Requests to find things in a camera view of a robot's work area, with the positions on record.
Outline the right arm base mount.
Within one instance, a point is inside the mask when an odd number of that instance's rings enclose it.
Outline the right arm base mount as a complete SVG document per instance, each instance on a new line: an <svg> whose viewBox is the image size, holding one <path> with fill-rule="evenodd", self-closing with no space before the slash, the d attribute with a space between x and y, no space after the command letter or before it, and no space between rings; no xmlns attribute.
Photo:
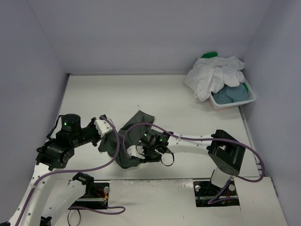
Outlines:
<svg viewBox="0 0 301 226"><path fill-rule="evenodd" d="M193 189L198 208L240 205L234 179L230 180L225 189L212 185L209 180L195 180Z"/></svg>

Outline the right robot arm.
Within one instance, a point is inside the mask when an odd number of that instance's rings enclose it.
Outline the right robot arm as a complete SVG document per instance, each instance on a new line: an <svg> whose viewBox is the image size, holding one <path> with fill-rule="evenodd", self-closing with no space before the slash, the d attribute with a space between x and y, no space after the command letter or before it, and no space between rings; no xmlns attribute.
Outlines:
<svg viewBox="0 0 301 226"><path fill-rule="evenodd" d="M141 162L162 161L165 154L193 153L208 156L216 165L208 182L209 191L219 194L233 176L240 174L246 148L224 130L206 136L184 138L173 132L145 131L135 153Z"/></svg>

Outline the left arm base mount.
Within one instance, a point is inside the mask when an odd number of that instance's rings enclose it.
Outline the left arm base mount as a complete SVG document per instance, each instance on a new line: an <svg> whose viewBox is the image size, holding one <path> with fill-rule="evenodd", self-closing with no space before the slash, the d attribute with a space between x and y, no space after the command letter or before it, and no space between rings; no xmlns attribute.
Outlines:
<svg viewBox="0 0 301 226"><path fill-rule="evenodd" d="M89 193L78 198L71 206L86 207L93 210L106 210L110 192L109 181L95 181Z"/></svg>

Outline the dark grey t-shirt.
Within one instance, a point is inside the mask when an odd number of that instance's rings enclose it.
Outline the dark grey t-shirt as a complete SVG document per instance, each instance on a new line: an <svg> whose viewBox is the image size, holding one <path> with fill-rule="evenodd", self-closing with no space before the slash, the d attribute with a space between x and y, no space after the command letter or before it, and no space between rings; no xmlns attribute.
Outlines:
<svg viewBox="0 0 301 226"><path fill-rule="evenodd" d="M125 146L128 148L132 145L138 145L139 140L143 136L143 133L145 131L152 131L155 132L155 130L151 129L151 126L147 125L141 125L133 128L129 133L126 133L126 131L139 123L151 123L153 124L155 120L155 117L153 115L147 114L143 111L138 111L134 116L132 116L129 121L118 131L119 139L120 139L120 150L119 154L115 159L115 162L123 169L128 169L131 167L136 167L140 164L139 158L128 158L126 155L126 152L123 148L123 138L126 137L125 140ZM110 157L113 157L116 151L116 144L117 144L117 138L115 133L112 131L108 133L107 135L102 138L98 151L103 153L106 152Z"/></svg>

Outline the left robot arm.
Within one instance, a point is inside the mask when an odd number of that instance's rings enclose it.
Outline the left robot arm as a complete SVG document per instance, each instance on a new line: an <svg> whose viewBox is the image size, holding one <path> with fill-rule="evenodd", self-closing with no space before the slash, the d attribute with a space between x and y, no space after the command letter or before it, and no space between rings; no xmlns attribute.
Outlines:
<svg viewBox="0 0 301 226"><path fill-rule="evenodd" d="M7 222L9 226L38 226L41 221L49 220L50 217L43 214L45 205L58 174L69 172L65 168L75 148L88 143L97 146L101 138L112 131L106 115L92 118L84 128L81 117L73 113L60 115L56 122L61 123L61 128L52 129L47 141L37 149L34 173L17 210Z"/></svg>

